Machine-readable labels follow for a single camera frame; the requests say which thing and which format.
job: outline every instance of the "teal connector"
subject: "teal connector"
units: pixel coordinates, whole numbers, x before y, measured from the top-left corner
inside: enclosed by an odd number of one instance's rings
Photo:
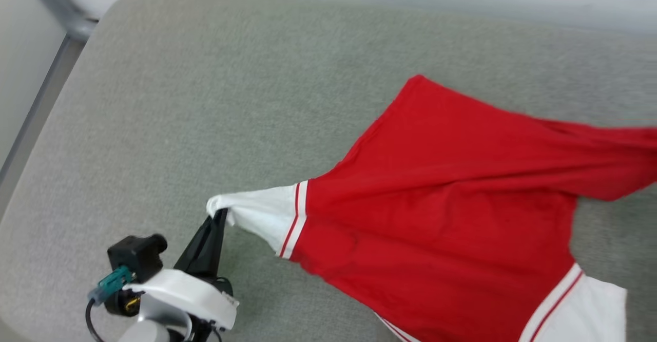
[[[118,292],[124,285],[134,280],[132,272],[127,267],[118,267],[110,275],[98,282],[98,287],[94,288],[87,299],[94,300],[94,306],[98,307],[113,293]]]

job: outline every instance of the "metal frame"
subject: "metal frame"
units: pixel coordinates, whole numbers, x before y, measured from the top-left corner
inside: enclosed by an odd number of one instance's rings
[[[51,10],[57,21],[64,26],[73,40],[87,42],[94,28],[96,20],[90,19],[71,0],[41,0]]]
[[[23,120],[18,136],[14,139],[7,159],[0,161],[0,166],[2,166],[0,168],[0,221],[2,221],[30,152],[42,131],[43,124],[83,48],[84,42],[75,41],[68,35],[64,37],[42,86],[34,98],[30,111]]]

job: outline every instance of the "gray cushion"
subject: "gray cushion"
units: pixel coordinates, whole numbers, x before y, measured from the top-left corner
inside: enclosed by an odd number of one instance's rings
[[[448,13],[122,0],[73,69],[0,224],[0,316],[34,341],[91,340],[85,295],[108,273],[109,245],[159,232],[170,267],[207,198],[327,171],[416,73],[539,117],[654,124],[655,49]],[[574,225],[585,271],[629,289],[630,340],[655,335],[656,213],[653,186],[584,201]],[[240,230],[227,230],[220,275],[242,302],[226,342],[395,340],[366,307]],[[131,322],[93,318],[106,340]]]

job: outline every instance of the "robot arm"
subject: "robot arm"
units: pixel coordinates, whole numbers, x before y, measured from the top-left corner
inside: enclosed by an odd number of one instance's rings
[[[111,314],[138,316],[120,342],[206,342],[212,333],[232,329],[239,302],[228,279],[216,276],[226,215],[223,209],[206,219],[173,269],[162,269],[162,235],[126,237],[108,249],[113,272],[89,294],[89,305],[105,303]],[[102,342],[89,312],[87,324]],[[172,327],[184,328],[185,335]]]

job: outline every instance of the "clothing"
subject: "clothing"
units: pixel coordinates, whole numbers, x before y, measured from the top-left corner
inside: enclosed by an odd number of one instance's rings
[[[207,210],[401,340],[624,340],[626,291],[575,264],[572,215],[655,180],[655,128],[540,120],[416,76],[330,172]]]

